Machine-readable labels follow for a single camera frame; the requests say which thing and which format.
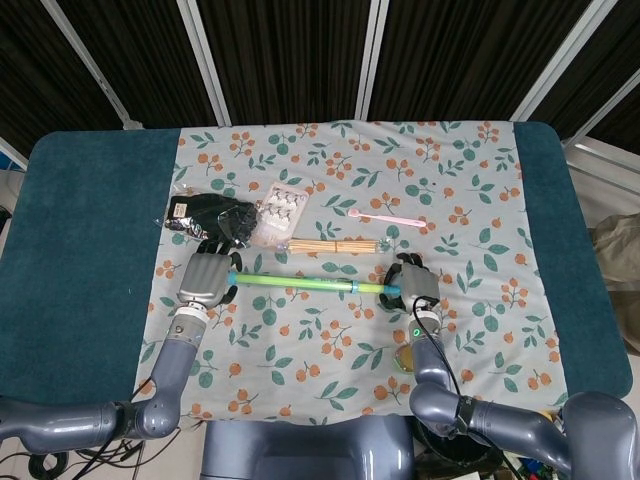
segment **green plastic stick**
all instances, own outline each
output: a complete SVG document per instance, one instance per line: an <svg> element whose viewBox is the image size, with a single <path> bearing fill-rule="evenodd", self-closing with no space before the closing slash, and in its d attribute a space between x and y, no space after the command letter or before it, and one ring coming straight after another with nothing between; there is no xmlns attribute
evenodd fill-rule
<svg viewBox="0 0 640 480"><path fill-rule="evenodd" d="M269 285L272 287L292 287L306 290L332 290L350 293L386 293L400 295L400 287L395 285L377 285L360 283L355 280L333 278L278 277L273 275L254 275L250 273L229 272L230 285Z"/></svg>

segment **white pole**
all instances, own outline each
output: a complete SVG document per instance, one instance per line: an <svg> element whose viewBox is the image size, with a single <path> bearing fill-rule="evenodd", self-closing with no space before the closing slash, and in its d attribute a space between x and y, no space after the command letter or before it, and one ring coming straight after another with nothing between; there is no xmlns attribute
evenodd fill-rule
<svg viewBox="0 0 640 480"><path fill-rule="evenodd" d="M109 100L109 103L116 111L118 117L120 117L123 128L125 130L135 130L143 128L140 122L131 120L127 109L124 108L124 105L107 81L105 75L100 70L100 67L98 67L98 64L89 53L89 50L87 50L85 44L82 42L82 40L80 40L78 33L76 32L75 28L73 28L73 25L71 25L71 22L60 8L60 5L58 5L58 2L56 0L40 0L40 2L47 10L47 12L49 12L49 15L51 15L53 21L56 23L67 41L71 44L71 47L78 54L80 60L82 60L82 63L84 63L84 66L87 67L87 70L89 70L91 76L102 89L102 92L107 97L107 100Z"/></svg>
<svg viewBox="0 0 640 480"><path fill-rule="evenodd" d="M600 109L596 113L594 113L593 116L578 129L578 131L573 135L573 137L563 142L565 147L569 145L575 145L580 140L582 140L593 127L595 127L598 123L600 123L600 120L606 117L607 114L611 110L613 110L613 108L618 103L620 103L622 99L624 99L624 97L629 95L629 93L631 93L631 91L634 88L636 88L639 84L640 84L640 68L636 70L633 75L631 75L631 78L629 78L629 80L627 80L624 83L624 85L622 85L622 87L620 87L620 89L616 93L614 93L609 100L607 100L607 103L605 103L602 107L600 107Z"/></svg>
<svg viewBox="0 0 640 480"><path fill-rule="evenodd" d="M529 119L617 1L592 0L520 105L518 105L516 111L511 115L510 120L512 122L524 122Z"/></svg>
<svg viewBox="0 0 640 480"><path fill-rule="evenodd" d="M224 99L222 85L218 77L218 70L213 61L213 55L211 54L209 40L207 40L207 33L202 23L198 4L196 0L176 0L176 2L180 9L182 22L187 30L193 55L198 63L202 82L209 96L209 102L216 117L216 122L218 122L219 126L231 126L231 117L229 116L227 103Z"/></svg>
<svg viewBox="0 0 640 480"><path fill-rule="evenodd" d="M371 94L376 78L376 70L378 69L380 47L382 46L382 36L384 34L388 10L389 0L371 0L367 34L364 40L364 52L362 54L362 67L360 69L360 83L356 99L356 111L354 115L356 120L366 121L369 116L369 105L371 104Z"/></svg>

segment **cloth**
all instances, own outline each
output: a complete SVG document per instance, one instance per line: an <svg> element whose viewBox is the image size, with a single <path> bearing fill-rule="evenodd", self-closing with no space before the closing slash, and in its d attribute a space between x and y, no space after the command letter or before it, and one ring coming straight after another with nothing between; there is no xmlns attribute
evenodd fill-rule
<svg viewBox="0 0 640 480"><path fill-rule="evenodd" d="M591 237L622 336L640 355L640 213L607 217Z"/></svg>
<svg viewBox="0 0 640 480"><path fill-rule="evenodd" d="M463 393L530 409L566 399L551 311L529 235L513 124L363 123L183 129L174 185L257 201L273 181L310 201L296 237L380 239L375 255L287 255L252 247L250 272L380 282L418 252L440 277L445 350ZM422 229L346 216L421 218ZM163 230L137 380L151 371L197 241ZM183 415L333 423L410 414L412 375L394 365L407 314L371 295L240 287L211 322Z"/></svg>

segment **black cable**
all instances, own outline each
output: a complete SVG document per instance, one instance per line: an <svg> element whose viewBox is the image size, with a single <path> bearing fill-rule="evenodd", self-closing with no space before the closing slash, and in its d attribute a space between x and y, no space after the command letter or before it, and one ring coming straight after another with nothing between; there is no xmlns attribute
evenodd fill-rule
<svg viewBox="0 0 640 480"><path fill-rule="evenodd" d="M142 443L142 447L140 447L140 452L138 453L138 460L136 461L136 469L133 471L133 477L131 480L137 480L138 472L140 471L140 462L142 461L142 455L144 454L144 446L145 443Z"/></svg>
<svg viewBox="0 0 640 480"><path fill-rule="evenodd" d="M422 329L422 331L427 335L427 337L429 338L429 340L431 340L431 343L433 343L433 346L436 347L436 349L438 350L438 353L440 354L440 358L442 359L442 361L444 362L445 367L447 367L447 371L449 372L449 376L451 377L451 380L453 381L453 386L456 389L456 393L458 394L458 396L461 396L460 394L460 387L458 386L458 382L456 381L456 377L453 373L453 369L451 368L451 365L449 365L449 361L447 360L446 355L444 354L444 352L442 351L442 349L440 348L440 345L438 345L438 343L436 342L436 340L433 338L433 336L431 335L431 333L429 333L427 331L427 329L425 328L425 326L422 324L422 322L420 321L420 318L418 318L418 300L425 300L428 304L429 302L429 298L425 297L425 296L420 296L418 298L416 298L413 302L413 317L416 319L416 322L418 322L418 325L420 325L420 328ZM482 440L484 440L485 442L487 442L489 444L490 447L494 448L497 452L498 455L500 455L500 458L502 458L502 461L507 465L507 467L509 468L509 470L511 470L511 472L515 475L515 477L518 480L523 480L522 476L518 473L518 471L515 469L515 467L513 466L513 464L509 461L509 459L507 458L507 456L504 454L504 452L489 438L487 438L485 435L483 435L480 432L476 432L475 430L473 431L474 435L477 435L478 437L480 437Z"/></svg>
<svg viewBox="0 0 640 480"><path fill-rule="evenodd" d="M151 377L147 378L144 382L142 382L142 385L140 385L129 397L129 401L131 402L141 391L142 389L151 381ZM115 457L116 453L114 452L113 455L111 455L111 457L109 457L109 459L107 461L102 460L100 457L102 455L105 454L105 451L107 450L107 447L109 446L109 444L111 442L113 442L115 440L116 437L116 432L117 430L114 429L113 433L111 434L111 436L109 437L109 439L104 443L104 445L102 445L102 447L100 447L100 449L96 452L96 454L91 458L91 460L89 460L84 467L82 467L82 469L76 474L75 477L73 477L73 480L79 480L80 478L82 478L83 476L85 476L87 473L92 472L94 470L96 470L98 467L100 467L101 465L107 463L108 465L112 465L115 466L115 464L112 464L111 459L113 457ZM116 448L116 452L118 450L120 450L120 448L122 447L124 442L120 443L120 446L118 448ZM94 463L96 463L97 461L100 462L100 465L91 468L93 466Z"/></svg>
<svg viewBox="0 0 640 480"><path fill-rule="evenodd" d="M98 453L91 460L89 460L84 467L82 467L82 469L76 474L76 476L73 477L73 480L78 480L84 477L87 473L89 473L89 469L93 466L94 463L96 463L96 461L98 461L98 458L104 453L104 451L107 449L109 444L113 442L113 440L116 438L116 431L117 430L115 429L113 430L113 433L111 433L111 435L109 436L109 439L104 443L104 445L100 447L100 450L98 450Z"/></svg>
<svg viewBox="0 0 640 480"><path fill-rule="evenodd" d="M53 468L47 468L44 464L48 455L31 455L29 458L29 474L31 478L36 480L53 480L62 475L69 463L69 454L67 452L58 452L49 454L56 459Z"/></svg>
<svg viewBox="0 0 640 480"><path fill-rule="evenodd" d="M136 390L131 394L131 396L129 397L129 401L133 400L134 398L136 398L138 396L138 394L142 391L142 389L144 387L147 386L147 384L151 381L151 377L147 378L144 382L142 382L140 384L140 386L138 388L136 388Z"/></svg>
<svg viewBox="0 0 640 480"><path fill-rule="evenodd" d="M438 345L438 342L436 342L435 338L433 338L431 333L429 333L429 331L422 324L422 322L420 321L420 318L418 318L418 310L417 310L417 308L418 308L418 300L424 300L424 301L427 302L427 305L429 304L429 298L428 297L420 296L420 297L416 298L413 301L413 308L412 308L413 317L416 319L416 322L418 322L418 325L420 325L420 328L422 329L422 331L427 335L427 338L429 338L429 340L431 340L431 343L433 343L433 346L436 347L436 350L438 350L438 353L440 354L440 358L444 362L444 366L447 367L447 370L449 372L449 376L451 377L451 381L453 382L453 386L456 389L456 393L458 394L458 396L462 396L462 394L460 393L460 387L458 386L458 381L456 380L456 376L453 373L453 369L451 368L451 365L449 365L449 361L447 360L447 356L444 354L444 352L440 348L440 345Z"/></svg>
<svg viewBox="0 0 640 480"><path fill-rule="evenodd" d="M518 473L518 470L516 470L516 467L513 466L513 463L511 463L511 461L509 461L509 459L507 458L507 456L504 454L504 452L500 449L500 447L498 447L495 442L493 440L491 440L489 437L487 437L486 435L476 431L476 430L470 430L470 433L472 433L473 435L476 435L478 437L480 437L482 440L484 440L485 442L487 442L489 444L490 447L494 448L497 452L498 455L500 455L500 458L502 458L502 461L507 465L507 467L509 468L509 470L511 470L511 473L513 473L513 475L518 479L518 480L524 480L522 478L522 475L520 475L520 473Z"/></svg>
<svg viewBox="0 0 640 480"><path fill-rule="evenodd" d="M100 462L100 464L102 465L109 465L111 467L115 467L115 468L136 468L136 467L142 467L143 465L146 465L147 463L150 463L151 461L155 460L156 458L158 458L160 456L161 453L163 453L167 448L169 448L169 445L171 445L174 440L176 438L178 438L178 435L180 435L180 433L182 432L182 430L178 429L178 431L173 435L173 437L171 437L171 439L167 442L167 444L162 447L154 456L152 456L151 458L145 460L144 462L140 462L140 463L136 463L134 465L119 465L119 463L117 462L112 462L110 460L102 460L100 458L94 457L96 459L97 462Z"/></svg>
<svg viewBox="0 0 640 480"><path fill-rule="evenodd" d="M23 452L12 453L11 455L7 455L2 460L0 460L0 463L9 460L11 457L30 457L30 456L31 456L30 453L23 453Z"/></svg>

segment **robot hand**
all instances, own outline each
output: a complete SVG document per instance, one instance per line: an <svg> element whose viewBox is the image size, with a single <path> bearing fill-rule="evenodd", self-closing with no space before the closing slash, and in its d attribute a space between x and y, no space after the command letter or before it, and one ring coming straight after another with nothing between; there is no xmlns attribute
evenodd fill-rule
<svg viewBox="0 0 640 480"><path fill-rule="evenodd" d="M418 320L412 320L410 331L420 329L437 334L441 328L439 317L431 312L440 301L438 276L422 264L417 253L399 253L402 263L394 263L387 271L385 285L398 285L402 292L399 297L380 295L380 303L389 310L402 310Z"/></svg>
<svg viewBox="0 0 640 480"><path fill-rule="evenodd" d="M205 240L191 256L178 291L178 298L189 306L202 306L209 310L221 303L230 303L238 292L233 286L228 290L229 269L235 266L242 271L242 259L238 252L229 254L230 243L218 244Z"/></svg>

